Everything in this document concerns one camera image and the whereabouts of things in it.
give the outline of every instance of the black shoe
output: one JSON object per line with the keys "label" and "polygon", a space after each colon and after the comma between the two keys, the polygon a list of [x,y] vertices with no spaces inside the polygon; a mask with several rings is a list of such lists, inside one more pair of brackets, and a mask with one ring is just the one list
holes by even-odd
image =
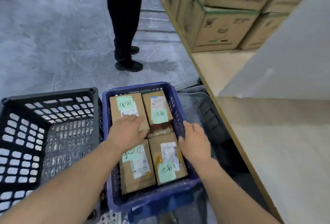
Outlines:
{"label": "black shoe", "polygon": [[116,67],[117,70],[123,71],[123,70],[127,70],[127,71],[131,71],[131,72],[139,72],[143,69],[143,64],[133,61],[129,64],[129,65],[124,65],[120,62],[116,62],[116,64],[114,65]]}
{"label": "black shoe", "polygon": [[137,47],[137,46],[131,46],[130,49],[129,49],[129,53],[130,53],[131,55],[135,55],[135,54],[137,54],[139,51],[140,51],[140,48]]}

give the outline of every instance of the cable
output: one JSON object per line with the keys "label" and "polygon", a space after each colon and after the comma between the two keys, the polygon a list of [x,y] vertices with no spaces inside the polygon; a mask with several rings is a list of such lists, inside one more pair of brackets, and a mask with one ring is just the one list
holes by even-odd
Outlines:
{"label": "cable", "polygon": [[204,94],[204,95],[207,95],[208,98],[212,101],[211,97],[210,97],[207,93],[203,93],[203,92],[196,92],[196,93],[178,93],[178,95],[193,95],[193,94]]}
{"label": "cable", "polygon": [[195,76],[189,77],[187,80],[184,80],[184,81],[182,81],[182,82],[179,82],[179,83],[177,83],[177,84],[174,84],[174,86],[175,86],[175,85],[178,85],[178,84],[181,84],[181,83],[183,83],[183,82],[185,82],[185,81],[188,81],[189,79],[194,78],[194,77],[196,77],[196,76],[198,76],[198,75],[195,75]]}

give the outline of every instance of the gray marble floor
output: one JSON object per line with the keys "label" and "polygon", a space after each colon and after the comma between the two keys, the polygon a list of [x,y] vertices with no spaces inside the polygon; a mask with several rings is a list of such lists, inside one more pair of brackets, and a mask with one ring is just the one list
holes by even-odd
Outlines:
{"label": "gray marble floor", "polygon": [[[142,9],[150,8],[160,3],[143,0]],[[101,95],[156,81],[194,84],[197,72],[178,35],[146,32],[145,26],[133,40],[141,48],[134,59],[144,70],[120,72],[106,0],[0,0],[0,97],[92,86]]]}

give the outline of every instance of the brown paper package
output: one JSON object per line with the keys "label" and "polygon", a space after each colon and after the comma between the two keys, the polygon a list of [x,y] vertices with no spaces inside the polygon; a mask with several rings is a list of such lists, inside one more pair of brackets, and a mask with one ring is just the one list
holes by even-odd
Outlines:
{"label": "brown paper package", "polygon": [[150,126],[150,133],[153,134],[155,133],[155,131],[159,131],[159,130],[165,130],[168,127],[171,126],[171,121],[173,120],[173,116],[171,114],[170,111],[170,107],[168,106],[168,103],[166,101],[166,109],[167,109],[167,116],[168,116],[168,122],[164,122],[161,124],[153,124],[152,123],[152,119],[151,119],[151,100],[150,97],[152,96],[165,96],[163,91],[155,91],[152,93],[147,93],[147,94],[143,94],[143,102],[146,108],[146,115],[148,118],[148,122],[149,122],[149,126]]}
{"label": "brown paper package", "polygon": [[159,181],[159,176],[158,176],[158,169],[157,166],[160,163],[163,163],[162,159],[162,153],[161,153],[161,143],[170,143],[170,142],[175,142],[177,146],[177,154],[178,154],[178,159],[179,159],[179,165],[180,165],[180,171],[176,171],[175,175],[177,179],[185,177],[188,175],[187,173],[187,168],[184,164],[184,158],[181,154],[177,138],[174,133],[168,133],[168,134],[163,134],[159,135],[153,138],[149,139],[149,146],[150,146],[150,151],[151,151],[151,156],[152,156],[152,162],[155,168],[155,173],[156,173],[156,178],[157,178],[157,185],[161,185]]}
{"label": "brown paper package", "polygon": [[[150,127],[149,127],[149,124],[148,124],[148,120],[146,118],[146,111],[144,109],[141,93],[134,93],[134,94],[126,95],[126,96],[132,96],[133,101],[136,104],[136,108],[138,109],[139,116],[143,116],[145,118],[144,121],[142,122],[141,126],[140,126],[140,131],[142,131],[142,130],[148,130],[149,131]],[[122,118],[122,115],[121,115],[121,113],[118,109],[118,106],[117,106],[116,97],[120,97],[120,96],[110,97],[110,109],[111,109],[112,123],[114,123],[115,121]]]}
{"label": "brown paper package", "polygon": [[122,160],[120,159],[119,161],[120,181],[121,181],[123,195],[156,184],[148,140],[145,139],[142,144],[146,152],[146,158],[148,160],[150,173],[141,176],[137,179],[134,179],[130,161],[123,163]]}

